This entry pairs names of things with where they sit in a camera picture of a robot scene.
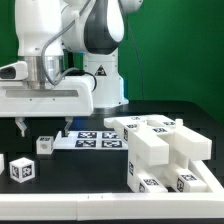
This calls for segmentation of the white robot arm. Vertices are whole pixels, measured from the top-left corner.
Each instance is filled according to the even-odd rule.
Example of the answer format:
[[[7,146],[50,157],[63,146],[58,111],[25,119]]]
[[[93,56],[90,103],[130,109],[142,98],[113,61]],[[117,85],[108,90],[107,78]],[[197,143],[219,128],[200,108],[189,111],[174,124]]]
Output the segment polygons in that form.
[[[124,19],[144,0],[15,0],[18,61],[0,67],[0,117],[71,123],[124,105],[118,46]]]

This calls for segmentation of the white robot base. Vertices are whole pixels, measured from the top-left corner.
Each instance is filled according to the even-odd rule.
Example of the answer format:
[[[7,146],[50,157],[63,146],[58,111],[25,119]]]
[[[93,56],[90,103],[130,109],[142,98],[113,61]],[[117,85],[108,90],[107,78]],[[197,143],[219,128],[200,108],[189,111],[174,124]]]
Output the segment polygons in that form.
[[[83,66],[97,80],[92,93],[95,109],[110,109],[129,103],[124,96],[123,78],[118,72],[118,50],[109,55],[86,53]]]

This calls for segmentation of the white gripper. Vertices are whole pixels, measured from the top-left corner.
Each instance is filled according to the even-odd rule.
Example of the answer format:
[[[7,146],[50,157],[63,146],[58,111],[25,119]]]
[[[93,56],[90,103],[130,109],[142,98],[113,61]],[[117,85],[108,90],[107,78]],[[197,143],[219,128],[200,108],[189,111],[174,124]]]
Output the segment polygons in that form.
[[[0,81],[0,117],[16,117],[15,124],[25,136],[24,117],[65,117],[62,137],[68,137],[73,117],[93,112],[90,76],[66,76],[52,89],[29,89],[22,81]]]

